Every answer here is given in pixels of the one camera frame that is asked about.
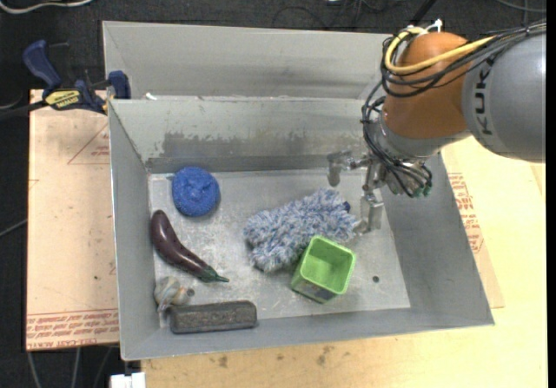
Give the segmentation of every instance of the floor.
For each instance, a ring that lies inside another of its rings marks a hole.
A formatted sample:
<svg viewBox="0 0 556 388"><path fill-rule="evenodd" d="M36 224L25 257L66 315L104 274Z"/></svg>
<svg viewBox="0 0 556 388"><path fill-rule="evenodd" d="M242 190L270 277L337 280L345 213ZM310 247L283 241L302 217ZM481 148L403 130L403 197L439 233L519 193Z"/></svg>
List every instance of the floor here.
<svg viewBox="0 0 556 388"><path fill-rule="evenodd" d="M73 10L0 13L0 106L17 99L23 105L27 90L42 87L21 63L24 48L38 39L68 43L73 72L82 76L87 70L93 82L102 80L104 20L393 33L425 1L367 0L360 6L326 0L96 0ZM519 8L525 4L528 13ZM437 0L425 20L439 17L447 31L471 39L546 17L545 8L546 0ZM33 353L33 365L24 351L28 159L28 118L0 120L0 387L38 386L33 369L44 387L107 386L110 374L138 365L125 365L117 347Z"/></svg>

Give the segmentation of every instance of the toy eggplant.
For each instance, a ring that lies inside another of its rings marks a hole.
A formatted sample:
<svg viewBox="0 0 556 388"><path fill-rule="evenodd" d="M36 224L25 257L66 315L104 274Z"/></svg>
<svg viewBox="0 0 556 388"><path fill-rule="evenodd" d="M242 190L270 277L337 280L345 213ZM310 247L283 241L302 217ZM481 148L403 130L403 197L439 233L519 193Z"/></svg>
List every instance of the toy eggplant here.
<svg viewBox="0 0 556 388"><path fill-rule="evenodd" d="M150 219L150 237L160 256L170 265L194 275L204 282L229 281L189 251L178 239L164 211L156 210Z"/></svg>

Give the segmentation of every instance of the fuzzy blue cloth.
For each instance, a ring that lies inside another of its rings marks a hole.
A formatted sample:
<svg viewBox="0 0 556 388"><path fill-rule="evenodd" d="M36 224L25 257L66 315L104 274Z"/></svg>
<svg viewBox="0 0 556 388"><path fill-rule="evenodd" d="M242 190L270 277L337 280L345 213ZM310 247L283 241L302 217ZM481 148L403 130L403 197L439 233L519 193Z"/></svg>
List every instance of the fuzzy blue cloth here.
<svg viewBox="0 0 556 388"><path fill-rule="evenodd" d="M339 193L325 188L283 207L260 211L243 228L253 247L251 265L265 273L289 266L317 234L338 243L352 239L357 219L348 211L349 205Z"/></svg>
<svg viewBox="0 0 556 388"><path fill-rule="evenodd" d="M200 217L212 211L220 200L218 181L202 168L188 167L172 178L175 207L189 217Z"/></svg>

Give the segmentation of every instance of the black cable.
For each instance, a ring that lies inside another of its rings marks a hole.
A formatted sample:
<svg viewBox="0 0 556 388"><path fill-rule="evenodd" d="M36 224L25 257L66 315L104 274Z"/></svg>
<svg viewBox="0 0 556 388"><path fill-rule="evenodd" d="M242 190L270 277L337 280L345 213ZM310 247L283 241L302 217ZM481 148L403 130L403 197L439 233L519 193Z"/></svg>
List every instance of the black cable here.
<svg viewBox="0 0 556 388"><path fill-rule="evenodd" d="M7 235L8 233L10 233L12 231L15 231L19 227L24 226L26 224L27 224L27 220L21 220L18 223L16 223L15 225L4 229L2 232L0 232L0 238L4 237L4 235Z"/></svg>

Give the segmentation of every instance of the cardboard sheet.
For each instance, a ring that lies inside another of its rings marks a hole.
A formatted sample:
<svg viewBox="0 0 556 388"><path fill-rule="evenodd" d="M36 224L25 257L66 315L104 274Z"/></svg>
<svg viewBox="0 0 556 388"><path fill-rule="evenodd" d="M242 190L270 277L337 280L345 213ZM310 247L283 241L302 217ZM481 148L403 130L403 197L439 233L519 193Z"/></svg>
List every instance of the cardboard sheet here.
<svg viewBox="0 0 556 388"><path fill-rule="evenodd" d="M119 339L108 119L30 115L26 348Z"/></svg>

